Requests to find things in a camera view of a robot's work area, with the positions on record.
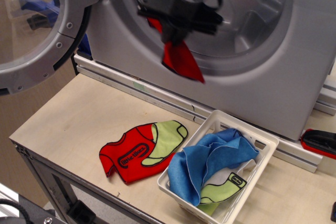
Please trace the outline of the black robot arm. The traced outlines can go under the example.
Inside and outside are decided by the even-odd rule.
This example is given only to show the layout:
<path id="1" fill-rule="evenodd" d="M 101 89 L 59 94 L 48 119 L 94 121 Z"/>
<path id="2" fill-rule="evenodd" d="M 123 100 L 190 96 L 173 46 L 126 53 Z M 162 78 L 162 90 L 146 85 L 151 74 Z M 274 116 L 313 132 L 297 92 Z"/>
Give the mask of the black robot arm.
<path id="1" fill-rule="evenodd" d="M 138 14 L 162 26 L 161 40 L 180 44 L 193 31 L 214 35 L 223 22 L 223 0 L 137 0 Z"/>

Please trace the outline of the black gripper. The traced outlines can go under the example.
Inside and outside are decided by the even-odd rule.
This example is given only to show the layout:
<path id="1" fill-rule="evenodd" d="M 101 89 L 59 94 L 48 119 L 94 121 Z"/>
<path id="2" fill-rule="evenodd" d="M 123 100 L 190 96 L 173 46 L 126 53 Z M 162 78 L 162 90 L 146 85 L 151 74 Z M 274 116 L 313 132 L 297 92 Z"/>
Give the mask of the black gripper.
<path id="1" fill-rule="evenodd" d="M 161 41 L 174 46 L 191 31 L 215 34 L 223 18 L 217 13 L 223 0 L 138 0 L 138 14 L 161 32 Z"/>

